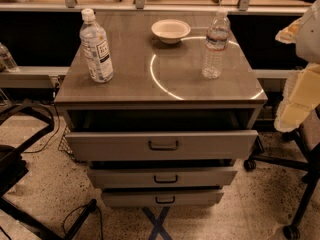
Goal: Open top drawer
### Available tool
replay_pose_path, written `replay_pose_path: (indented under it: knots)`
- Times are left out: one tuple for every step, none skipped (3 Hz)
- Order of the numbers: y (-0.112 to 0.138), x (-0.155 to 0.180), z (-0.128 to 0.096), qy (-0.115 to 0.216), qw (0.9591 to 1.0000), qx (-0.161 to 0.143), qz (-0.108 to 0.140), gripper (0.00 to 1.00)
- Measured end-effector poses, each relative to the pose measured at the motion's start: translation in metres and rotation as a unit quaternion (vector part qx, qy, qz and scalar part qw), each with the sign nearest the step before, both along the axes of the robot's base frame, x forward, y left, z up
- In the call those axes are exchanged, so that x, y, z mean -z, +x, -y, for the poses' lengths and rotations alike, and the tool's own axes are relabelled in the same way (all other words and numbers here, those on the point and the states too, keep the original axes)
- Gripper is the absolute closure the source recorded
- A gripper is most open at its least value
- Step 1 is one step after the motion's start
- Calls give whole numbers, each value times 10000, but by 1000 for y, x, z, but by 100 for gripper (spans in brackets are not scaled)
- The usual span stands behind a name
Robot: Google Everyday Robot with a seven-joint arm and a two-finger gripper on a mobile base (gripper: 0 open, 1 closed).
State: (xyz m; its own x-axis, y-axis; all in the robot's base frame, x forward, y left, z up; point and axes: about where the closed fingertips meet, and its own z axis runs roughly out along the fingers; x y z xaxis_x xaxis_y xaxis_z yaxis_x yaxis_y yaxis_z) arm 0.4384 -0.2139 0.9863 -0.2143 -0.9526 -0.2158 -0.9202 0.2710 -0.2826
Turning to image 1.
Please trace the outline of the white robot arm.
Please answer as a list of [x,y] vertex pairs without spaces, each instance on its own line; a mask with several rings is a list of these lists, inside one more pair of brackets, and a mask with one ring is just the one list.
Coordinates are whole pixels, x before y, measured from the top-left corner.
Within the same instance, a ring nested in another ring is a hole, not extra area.
[[274,127],[280,132],[290,132],[320,104],[320,0],[280,30],[275,39],[294,43],[296,55],[307,62],[304,69],[294,71],[287,78],[283,100],[276,112]]

